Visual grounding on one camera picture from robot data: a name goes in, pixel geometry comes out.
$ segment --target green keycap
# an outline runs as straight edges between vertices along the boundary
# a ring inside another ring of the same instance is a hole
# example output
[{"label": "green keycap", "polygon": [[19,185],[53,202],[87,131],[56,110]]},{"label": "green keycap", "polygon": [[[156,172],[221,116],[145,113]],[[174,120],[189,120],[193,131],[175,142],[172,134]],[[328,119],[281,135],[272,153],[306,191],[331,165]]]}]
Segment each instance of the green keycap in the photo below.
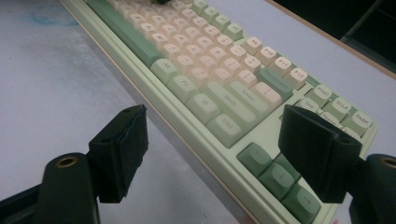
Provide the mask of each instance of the green keycap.
[{"label": "green keycap", "polygon": [[296,181],[298,177],[300,177],[300,173],[298,173],[296,169],[294,169],[294,167],[290,164],[290,162],[283,154],[279,154],[274,162],[285,168],[285,170],[287,170],[288,173],[293,177],[294,181]]},{"label": "green keycap", "polygon": [[251,143],[236,158],[256,177],[271,163],[271,157],[259,145]]},{"label": "green keycap", "polygon": [[239,99],[242,104],[247,106],[257,118],[264,119],[270,114],[271,110],[269,106],[241,82],[232,82],[227,87],[227,90]]},{"label": "green keycap", "polygon": [[203,124],[207,124],[220,114],[219,107],[203,93],[198,93],[190,98],[186,103],[186,107]]},{"label": "green keycap", "polygon": [[282,203],[301,223],[311,223],[320,209],[318,200],[299,185],[290,190]]},{"label": "green keycap", "polygon": [[221,32],[231,24],[230,17],[226,15],[218,15],[213,21],[212,25],[218,28]]},{"label": "green keycap", "polygon": [[235,120],[244,133],[249,131],[260,121],[247,107],[218,82],[211,81],[207,83],[201,91],[220,107],[222,113],[227,114],[231,119]]},{"label": "green keycap", "polygon": [[265,82],[279,93],[283,102],[293,95],[293,86],[268,67],[261,69],[256,77],[259,82]]},{"label": "green keycap", "polygon": [[210,120],[206,128],[215,135],[225,147],[231,147],[242,136],[242,130],[226,114],[220,114],[215,119]]},{"label": "green keycap", "polygon": [[161,53],[108,2],[89,0],[88,5],[146,67],[151,67],[163,58]]},{"label": "green keycap", "polygon": [[258,179],[278,200],[286,195],[294,183],[289,172],[277,163],[272,163]]},{"label": "green keycap", "polygon": [[201,13],[208,7],[206,0],[195,0],[191,5],[191,9],[197,14],[201,15]]},{"label": "green keycap", "polygon": [[244,37],[242,26],[236,23],[231,23],[228,25],[227,28],[224,29],[223,33],[230,37],[232,41],[237,41]]},{"label": "green keycap", "polygon": [[201,17],[207,20],[208,23],[211,23],[218,15],[219,11],[213,7],[207,7],[201,13]]},{"label": "green keycap", "polygon": [[177,97],[181,103],[186,102],[198,93],[198,88],[185,76],[172,78],[166,87]]},{"label": "green keycap", "polygon": [[164,85],[168,84],[172,77],[181,75],[175,65],[167,59],[157,60],[150,70]]}]

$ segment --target keycap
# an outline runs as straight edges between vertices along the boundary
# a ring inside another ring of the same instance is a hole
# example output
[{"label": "keycap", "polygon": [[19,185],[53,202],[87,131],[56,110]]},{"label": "keycap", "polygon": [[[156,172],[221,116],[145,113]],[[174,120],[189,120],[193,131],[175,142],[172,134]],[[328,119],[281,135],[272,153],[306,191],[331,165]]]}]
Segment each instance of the keycap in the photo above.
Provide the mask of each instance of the keycap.
[{"label": "keycap", "polygon": [[332,96],[332,90],[324,85],[317,85],[313,90],[311,90],[306,97],[312,99],[322,108]]},{"label": "keycap", "polygon": [[271,164],[271,157],[259,145],[251,143],[236,157],[256,177]]},{"label": "keycap", "polygon": [[219,107],[205,94],[198,93],[186,103],[186,107],[194,114],[203,124],[220,114]]},{"label": "keycap", "polygon": [[286,195],[294,183],[289,172],[277,163],[272,163],[258,179],[279,200]]},{"label": "keycap", "polygon": [[318,200],[308,190],[298,185],[290,190],[282,203],[302,223],[310,223],[320,209]]},{"label": "keycap", "polygon": [[193,95],[198,94],[197,87],[185,76],[172,78],[167,87],[183,104],[187,103]]},{"label": "keycap", "polygon": [[352,115],[348,115],[341,124],[350,128],[355,133],[363,136],[365,131],[372,125],[373,121],[361,111],[356,111]]},{"label": "keycap", "polygon": [[218,115],[206,127],[225,147],[231,147],[243,136],[241,128],[226,114]]},{"label": "keycap", "polygon": [[269,87],[276,91],[282,98],[282,101],[286,101],[293,95],[293,87],[291,84],[269,68],[263,68],[260,70],[257,75],[257,79],[265,82]]}]

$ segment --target keyboard frame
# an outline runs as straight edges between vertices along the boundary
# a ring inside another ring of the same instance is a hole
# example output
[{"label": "keyboard frame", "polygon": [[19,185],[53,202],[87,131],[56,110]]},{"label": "keyboard frame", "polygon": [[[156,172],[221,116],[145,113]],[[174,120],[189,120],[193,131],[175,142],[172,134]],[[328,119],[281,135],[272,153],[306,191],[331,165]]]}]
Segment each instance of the keyboard frame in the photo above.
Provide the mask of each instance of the keyboard frame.
[{"label": "keyboard frame", "polygon": [[[283,204],[272,196],[263,185],[259,187],[259,189],[255,189],[257,188],[256,185],[252,186],[248,184],[260,183],[257,179],[251,178],[254,176],[241,174],[240,169],[235,169],[229,163],[229,161],[232,164],[240,163],[236,158],[236,155],[240,152],[237,150],[240,148],[245,148],[252,141],[260,144],[263,143],[264,140],[254,139],[254,137],[247,134],[230,148],[224,147],[220,141],[213,141],[213,138],[215,138],[213,134],[199,131],[206,129],[206,127],[161,83],[158,78],[154,75],[145,75],[152,73],[83,0],[60,1],[108,58],[127,77],[134,88],[145,98],[151,108],[163,118],[164,122],[180,137],[190,149],[191,153],[218,180],[256,223],[263,223],[264,221],[265,223],[298,223],[297,219],[293,217],[290,212],[284,208]],[[303,97],[301,92],[307,92],[308,89],[310,89],[310,85],[305,85],[303,88],[306,88],[306,90],[301,90],[291,96],[289,100],[272,112],[270,116],[280,118],[284,104],[295,104]],[[273,130],[273,132],[266,133],[265,138],[275,139],[272,143],[276,143],[276,145],[270,147],[277,148],[277,134],[280,129],[280,119],[265,119],[255,129],[260,129],[260,126],[265,125],[276,127],[276,130]],[[376,132],[377,126],[374,123],[372,127],[367,130],[367,134],[364,135],[366,139],[362,139],[362,141],[372,142]],[[364,145],[361,150],[361,156],[366,154],[368,147],[367,144]],[[313,192],[303,179],[300,179],[299,184],[310,192]],[[261,198],[260,195],[256,193],[256,190],[263,190],[268,197]],[[282,207],[284,210],[274,211],[275,208],[272,204],[277,208]],[[332,214],[337,209],[338,204],[320,203],[320,205],[320,210],[325,209],[326,212],[322,214],[322,216],[317,215],[313,223],[330,223],[332,221]]]}]

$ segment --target white keycap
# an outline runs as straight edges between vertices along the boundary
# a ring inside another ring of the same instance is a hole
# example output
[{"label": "white keycap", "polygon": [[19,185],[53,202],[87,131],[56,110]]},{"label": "white keycap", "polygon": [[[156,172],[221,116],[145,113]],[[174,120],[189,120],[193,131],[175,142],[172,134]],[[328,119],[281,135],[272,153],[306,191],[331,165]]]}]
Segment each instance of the white keycap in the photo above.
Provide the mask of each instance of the white keycap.
[{"label": "white keycap", "polygon": [[301,68],[293,68],[286,76],[285,79],[293,85],[295,90],[299,90],[304,84],[308,74]]},{"label": "white keycap", "polygon": [[186,48],[183,49],[182,52],[190,56],[194,60],[201,57],[204,54],[202,50],[198,48],[198,46],[196,45],[188,45]]},{"label": "white keycap", "polygon": [[280,95],[263,82],[254,85],[251,90],[268,104],[270,110],[274,110],[282,104]]},{"label": "white keycap", "polygon": [[247,51],[239,45],[234,45],[230,47],[229,56],[235,58],[238,62],[242,62],[247,57]]},{"label": "white keycap", "polygon": [[227,53],[220,47],[214,47],[209,51],[210,56],[213,57],[218,63],[223,63],[227,58]]},{"label": "white keycap", "polygon": [[217,81],[222,86],[227,86],[233,81],[231,74],[224,68],[216,68],[211,74],[210,79]]},{"label": "white keycap", "polygon": [[181,16],[188,22],[192,22],[198,15],[191,9],[186,8],[181,11]]},{"label": "white keycap", "polygon": [[276,59],[276,51],[270,47],[264,47],[255,56],[264,66],[268,66]]},{"label": "white keycap", "polygon": [[166,35],[166,37],[171,38],[173,35],[177,34],[177,29],[171,24],[165,24],[160,28],[160,32]]},{"label": "white keycap", "polygon": [[184,29],[182,34],[185,35],[191,42],[195,41],[199,36],[201,36],[201,32],[199,32],[199,30],[193,26]]},{"label": "white keycap", "polygon": [[144,22],[140,24],[140,29],[139,31],[144,34],[146,39],[150,39],[151,36],[157,32],[157,29],[155,26],[153,26],[151,23]]},{"label": "white keycap", "polygon": [[148,18],[148,22],[153,24],[157,29],[159,29],[161,26],[167,23],[166,19],[158,15],[154,15]]},{"label": "white keycap", "polygon": [[181,49],[187,47],[191,42],[185,35],[174,35],[171,39],[172,43]]},{"label": "white keycap", "polygon": [[192,24],[201,32],[204,31],[204,29],[207,26],[207,20],[205,20],[202,17],[196,17],[195,19],[192,20]]},{"label": "white keycap", "polygon": [[182,74],[188,74],[194,67],[194,61],[187,55],[177,56],[174,64]]},{"label": "white keycap", "polygon": [[172,23],[180,32],[190,26],[189,22],[183,18],[177,18],[173,20]]},{"label": "white keycap", "polygon": [[204,69],[199,67],[192,68],[191,72],[188,74],[188,77],[198,88],[203,87],[210,80],[209,74]]},{"label": "white keycap", "polygon": [[171,2],[172,9],[176,12],[181,12],[182,10],[186,9],[186,5],[179,1]]},{"label": "white keycap", "polygon": [[212,25],[206,26],[203,33],[211,39],[217,39],[220,36],[220,30]]},{"label": "white keycap", "polygon": [[236,76],[240,71],[242,71],[241,63],[234,58],[226,59],[222,65],[231,74],[231,76]]},{"label": "white keycap", "polygon": [[256,55],[262,49],[262,42],[259,38],[252,36],[245,41],[242,47],[249,53],[250,55]]},{"label": "white keycap", "polygon": [[180,48],[174,44],[166,44],[163,46],[161,53],[165,58],[174,63],[177,56],[180,55]]},{"label": "white keycap", "polygon": [[134,10],[133,7],[129,6],[128,4],[122,4],[120,5],[119,12],[123,16],[125,20],[128,20],[129,16],[133,13],[137,13],[136,10]]},{"label": "white keycap", "polygon": [[139,12],[140,15],[146,18],[146,20],[156,14],[154,9],[152,9],[151,7],[141,7],[137,12]]},{"label": "white keycap", "polygon": [[217,44],[223,49],[228,49],[233,45],[233,41],[227,35],[220,35],[217,40]]},{"label": "white keycap", "polygon": [[202,67],[207,73],[209,73],[210,71],[215,69],[218,64],[212,57],[204,55],[199,58],[199,60],[197,61],[197,65]]},{"label": "white keycap", "polygon": [[291,68],[291,61],[285,57],[279,57],[275,59],[273,63],[269,65],[269,68],[277,72],[281,77],[285,76]]},{"label": "white keycap", "polygon": [[160,33],[153,34],[151,39],[156,49],[162,49],[165,44],[169,43],[168,37]]},{"label": "white keycap", "polygon": [[176,19],[178,17],[177,12],[175,12],[174,10],[170,10],[170,9],[166,9],[163,11],[163,13],[161,14],[168,22],[173,21],[174,19]]},{"label": "white keycap", "polygon": [[135,29],[139,29],[142,23],[147,22],[146,19],[138,13],[131,14],[128,18],[128,21],[134,26]]},{"label": "white keycap", "polygon": [[207,36],[201,36],[196,39],[195,44],[202,49],[203,52],[209,51],[213,47],[213,41]]},{"label": "white keycap", "polygon": [[262,68],[262,64],[256,57],[249,55],[244,61],[242,61],[242,67],[246,68],[252,73],[256,73]]},{"label": "white keycap", "polygon": [[248,70],[242,70],[236,77],[233,78],[235,81],[239,81],[247,88],[251,88],[252,86],[257,84],[256,76]]}]

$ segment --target arrow key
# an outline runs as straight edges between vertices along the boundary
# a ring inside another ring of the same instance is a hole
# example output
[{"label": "arrow key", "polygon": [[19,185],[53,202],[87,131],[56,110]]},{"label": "arrow key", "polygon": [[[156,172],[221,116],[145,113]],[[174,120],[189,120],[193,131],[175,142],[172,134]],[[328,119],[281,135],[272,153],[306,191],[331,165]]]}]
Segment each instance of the arrow key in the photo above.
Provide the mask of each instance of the arrow key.
[{"label": "arrow key", "polygon": [[278,200],[285,196],[294,183],[291,174],[277,163],[272,163],[258,179]]},{"label": "arrow key", "polygon": [[320,209],[318,200],[299,185],[290,190],[282,203],[301,223],[311,223]]}]

